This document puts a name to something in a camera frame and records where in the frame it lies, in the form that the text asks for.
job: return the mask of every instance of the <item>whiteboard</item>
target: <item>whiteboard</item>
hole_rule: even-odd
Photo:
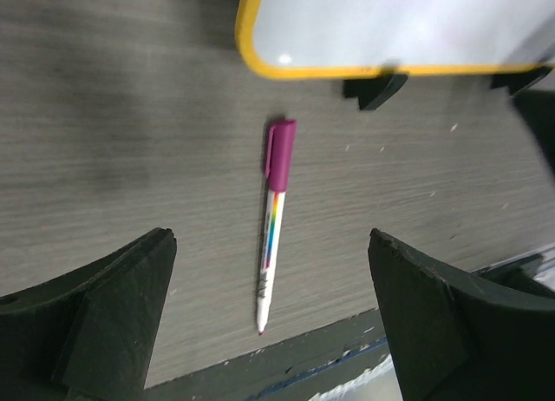
[[[555,0],[241,0],[239,50],[274,77],[528,67],[555,57]]]

